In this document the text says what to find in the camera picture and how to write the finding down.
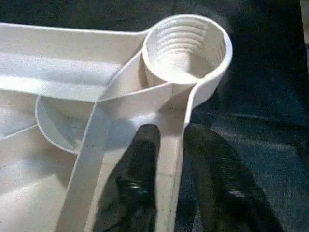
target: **plastic tray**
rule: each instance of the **plastic tray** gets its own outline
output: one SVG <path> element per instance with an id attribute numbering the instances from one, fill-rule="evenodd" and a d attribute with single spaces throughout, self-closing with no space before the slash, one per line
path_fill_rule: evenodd
<path id="1" fill-rule="evenodd" d="M 212 27 L 216 39 L 205 36 L 205 30 L 213 34 Z M 183 129 L 193 107 L 213 94 L 231 61 L 226 32 L 196 15 L 170 17 L 138 33 L 0 28 L 0 114 L 5 118 L 0 124 L 0 180 L 5 186 L 0 231 L 92 231 L 108 176 L 144 123 L 161 131 L 156 231 L 173 231 Z M 165 36 L 170 28 L 176 28 L 171 34 L 183 35 L 180 41 Z M 196 28 L 202 37 L 192 43 Z M 165 66 L 166 72 L 158 72 L 160 62 L 153 65 L 158 53 L 150 50 L 161 43 L 154 43 L 156 33 L 166 45 L 159 58 L 186 59 L 176 72 L 177 63 Z M 205 75 L 192 72 L 196 45 L 206 47 L 201 59 L 213 57 L 213 69 Z M 210 51 L 211 45 L 218 49 Z M 176 80 L 175 73 L 193 75 L 195 81 Z"/>

